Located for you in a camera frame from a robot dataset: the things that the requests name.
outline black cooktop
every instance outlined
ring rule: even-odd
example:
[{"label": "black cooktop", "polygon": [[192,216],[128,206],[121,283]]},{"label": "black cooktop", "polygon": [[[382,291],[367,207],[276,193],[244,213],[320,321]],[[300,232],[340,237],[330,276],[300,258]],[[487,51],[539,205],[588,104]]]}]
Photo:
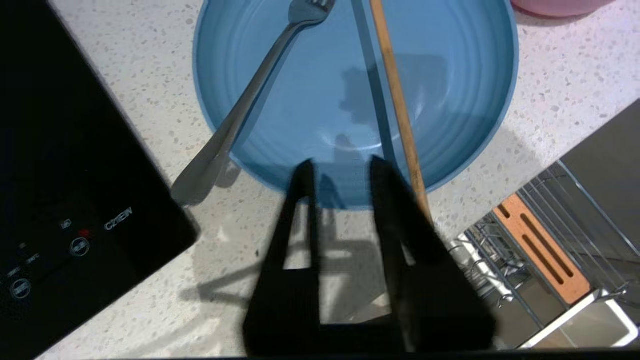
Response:
[{"label": "black cooktop", "polygon": [[196,231],[47,3],[2,7],[0,358],[29,359]]}]

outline blue bowl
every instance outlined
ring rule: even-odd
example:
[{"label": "blue bowl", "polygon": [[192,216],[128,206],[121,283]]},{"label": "blue bowl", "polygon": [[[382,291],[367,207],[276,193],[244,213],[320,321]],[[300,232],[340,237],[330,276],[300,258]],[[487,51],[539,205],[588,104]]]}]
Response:
[{"label": "blue bowl", "polygon": [[[194,40],[198,99],[215,130],[284,30],[290,0],[206,1]],[[500,127],[518,70],[507,0],[387,1],[385,15],[424,183],[433,191],[484,150]],[[284,192],[312,158],[324,207],[370,208],[367,163],[408,179],[368,1],[336,1],[327,20],[289,44],[231,158]]]}]

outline chopstick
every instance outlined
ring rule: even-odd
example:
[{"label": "chopstick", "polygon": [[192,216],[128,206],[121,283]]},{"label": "chopstick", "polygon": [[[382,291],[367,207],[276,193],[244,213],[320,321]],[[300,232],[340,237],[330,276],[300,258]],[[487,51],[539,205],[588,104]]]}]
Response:
[{"label": "chopstick", "polygon": [[427,220],[429,220],[431,225],[433,225],[431,210],[429,209],[429,201],[427,200],[427,190],[424,187],[424,180],[422,179],[420,160],[418,159],[418,152],[415,148],[415,141],[413,140],[413,131],[411,130],[409,113],[406,110],[402,84],[400,83],[400,77],[398,75],[394,50],[391,46],[391,38],[389,37],[387,29],[387,20],[385,20],[382,1],[371,0],[371,11],[373,13],[374,23],[376,24],[376,32],[378,33],[378,42],[380,43],[380,49],[382,50],[382,58],[385,62],[385,71],[387,73],[387,79],[391,89],[394,109],[396,110],[396,119],[398,121],[400,137],[402,138],[404,156],[406,158],[407,165],[409,166],[411,185],[418,200],[418,206],[420,206],[420,209]]}]

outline pink bowl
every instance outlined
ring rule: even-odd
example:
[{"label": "pink bowl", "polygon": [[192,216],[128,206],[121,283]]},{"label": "pink bowl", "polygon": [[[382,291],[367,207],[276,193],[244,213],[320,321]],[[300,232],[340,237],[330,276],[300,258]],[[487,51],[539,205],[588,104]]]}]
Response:
[{"label": "pink bowl", "polygon": [[515,6],[528,12],[548,17],[584,15],[613,3],[614,0],[511,0]]}]

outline fork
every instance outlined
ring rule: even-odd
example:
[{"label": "fork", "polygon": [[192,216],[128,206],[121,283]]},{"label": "fork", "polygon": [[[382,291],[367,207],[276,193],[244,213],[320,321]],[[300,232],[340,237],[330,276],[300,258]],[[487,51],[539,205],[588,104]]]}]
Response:
[{"label": "fork", "polygon": [[206,199],[229,161],[228,154],[239,130],[287,45],[301,30],[322,23],[329,16],[334,4],[335,0],[291,1],[289,25],[273,44],[218,130],[175,180],[171,196],[179,205],[197,205]]}]

